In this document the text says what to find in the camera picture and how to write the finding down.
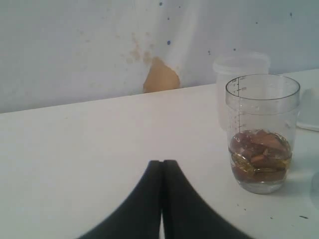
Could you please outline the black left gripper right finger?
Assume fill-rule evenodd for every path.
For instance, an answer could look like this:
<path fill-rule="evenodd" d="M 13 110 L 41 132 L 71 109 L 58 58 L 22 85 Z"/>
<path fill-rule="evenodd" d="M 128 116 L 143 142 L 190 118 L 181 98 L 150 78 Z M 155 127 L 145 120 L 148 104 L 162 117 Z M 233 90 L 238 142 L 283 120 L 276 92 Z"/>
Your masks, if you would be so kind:
<path fill-rule="evenodd" d="M 163 162 L 162 216 L 166 239 L 242 239 L 194 190 L 178 163 Z"/>

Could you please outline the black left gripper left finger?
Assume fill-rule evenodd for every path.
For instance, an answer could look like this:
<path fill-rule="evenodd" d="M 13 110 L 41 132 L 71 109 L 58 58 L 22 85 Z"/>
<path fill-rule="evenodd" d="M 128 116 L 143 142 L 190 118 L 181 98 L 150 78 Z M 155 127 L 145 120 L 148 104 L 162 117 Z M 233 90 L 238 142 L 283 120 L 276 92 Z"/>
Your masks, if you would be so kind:
<path fill-rule="evenodd" d="M 150 161 L 125 201 L 82 239 L 158 239 L 162 210 L 163 164 Z"/>

